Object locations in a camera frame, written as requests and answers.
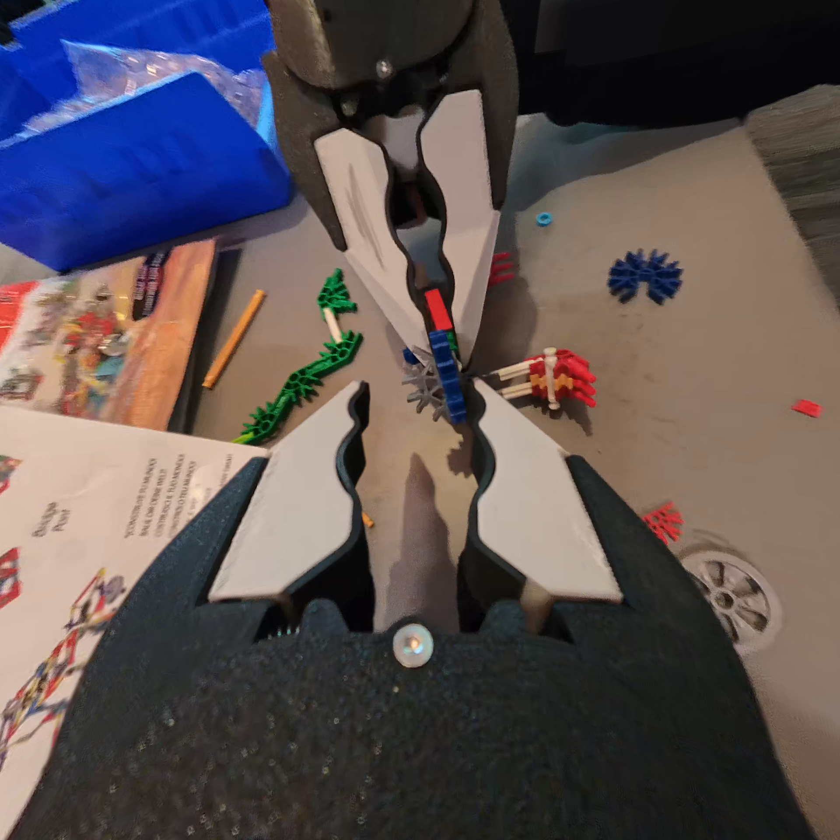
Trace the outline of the blue plastic bin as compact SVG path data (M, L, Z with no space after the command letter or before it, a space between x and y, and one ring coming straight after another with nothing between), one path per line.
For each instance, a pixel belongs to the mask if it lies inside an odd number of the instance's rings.
M61 40L197 55L233 72L273 46L265 2L2 2L1 241L62 271L287 206L273 126L258 133L196 73L22 140L77 92Z

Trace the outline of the person's right forearm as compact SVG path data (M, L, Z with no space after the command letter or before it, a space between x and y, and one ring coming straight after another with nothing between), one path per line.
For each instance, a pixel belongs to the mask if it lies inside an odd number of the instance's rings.
M519 113L671 128L739 119L746 49L728 2L502 1Z

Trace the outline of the red snowflake toy connector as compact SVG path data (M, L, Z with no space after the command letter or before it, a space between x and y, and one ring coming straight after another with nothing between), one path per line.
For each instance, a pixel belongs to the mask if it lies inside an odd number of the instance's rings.
M642 520L664 544L677 543L682 537L685 520L671 500L644 514Z

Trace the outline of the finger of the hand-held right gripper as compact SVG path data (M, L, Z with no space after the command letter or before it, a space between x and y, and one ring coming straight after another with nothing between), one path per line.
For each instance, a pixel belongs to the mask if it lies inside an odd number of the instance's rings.
M442 201L439 261L461 350L473 350L500 212L493 206L481 92L443 96L419 132L419 158Z
M404 345L428 349L421 312L410 292L410 260L389 215L392 172L383 148L350 129L314 142L338 216L346 259Z

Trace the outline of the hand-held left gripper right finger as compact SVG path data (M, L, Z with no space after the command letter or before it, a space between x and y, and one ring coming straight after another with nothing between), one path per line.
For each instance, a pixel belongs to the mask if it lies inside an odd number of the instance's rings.
M467 581L481 604L526 583L554 601L619 603L623 594L585 508L568 452L482 380L469 396L476 493Z

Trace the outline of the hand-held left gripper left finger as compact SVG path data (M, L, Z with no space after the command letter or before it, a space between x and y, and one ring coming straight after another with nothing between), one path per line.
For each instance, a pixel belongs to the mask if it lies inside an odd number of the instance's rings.
M370 386L352 381L270 451L210 602L292 597L363 542L357 484Z

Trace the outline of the clear plastic parts bag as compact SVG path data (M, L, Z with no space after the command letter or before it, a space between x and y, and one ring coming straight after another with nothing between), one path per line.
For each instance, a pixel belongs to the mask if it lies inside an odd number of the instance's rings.
M61 44L77 92L24 121L14 134L15 140L45 133L187 73L203 77L251 129L266 132L267 77L263 70L233 72L205 57L152 49L92 45L65 39Z

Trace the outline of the green connector with lime rod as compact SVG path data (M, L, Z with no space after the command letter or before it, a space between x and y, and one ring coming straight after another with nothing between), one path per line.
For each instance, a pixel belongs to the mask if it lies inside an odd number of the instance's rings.
M317 296L317 305L323 322L328 326L330 339L323 344L315 361L288 375L273 400L257 406L248 415L242 433L233 439L233 444L258 446L275 438L292 410L317 395L325 377L354 361L364 337L360 332L340 327L340 315L358 311L345 285L341 268L326 277Z

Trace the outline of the white printed instruction sheet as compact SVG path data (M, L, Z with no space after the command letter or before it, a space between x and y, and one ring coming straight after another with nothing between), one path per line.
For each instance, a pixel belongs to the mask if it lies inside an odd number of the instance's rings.
M267 454L2 406L2 838L127 594L249 460Z

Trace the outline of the colourful toy construction model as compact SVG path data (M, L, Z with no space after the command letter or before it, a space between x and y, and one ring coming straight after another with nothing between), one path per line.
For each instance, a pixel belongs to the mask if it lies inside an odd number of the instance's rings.
M430 330L427 349L414 345L403 350L402 383L412 388L406 400L418 413L430 407L435 421L444 418L453 426L465 424L466 384L473 374L462 359L452 308L444 299L441 284L427 277L425 267L415 264L414 268L416 301ZM500 383L497 393L508 402L531 397L545 402L551 411L569 400L596 407L596 378L589 361L571 350L549 347L478 377Z

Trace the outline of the grey toy wheel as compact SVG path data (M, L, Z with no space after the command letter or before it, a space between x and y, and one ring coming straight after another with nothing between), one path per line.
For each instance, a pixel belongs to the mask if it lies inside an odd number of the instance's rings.
M703 593L738 655L768 649L784 623L781 600L763 574L729 549L698 545L679 561Z

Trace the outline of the dark blue toy connector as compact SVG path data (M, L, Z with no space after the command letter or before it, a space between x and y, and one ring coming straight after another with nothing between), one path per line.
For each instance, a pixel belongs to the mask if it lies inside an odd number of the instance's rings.
M666 253L656 249L649 253L643 249L628 251L609 269L606 286L610 294L621 303L633 300L642 286L647 297L659 306L671 300L682 286L684 270L677 260L671 261Z

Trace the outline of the orange toy rod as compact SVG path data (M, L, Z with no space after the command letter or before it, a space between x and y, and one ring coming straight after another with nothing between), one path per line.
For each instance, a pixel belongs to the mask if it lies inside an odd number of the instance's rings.
M251 299L248 301L248 305L239 316L231 333L227 336L222 349L219 351L217 357L205 374L202 382L203 389L212 390L215 387L220 376L228 367L229 362L238 349L238 346L241 344L244 336L249 330L249 327L254 321L265 298L266 292L264 290L257 289L254 292Z

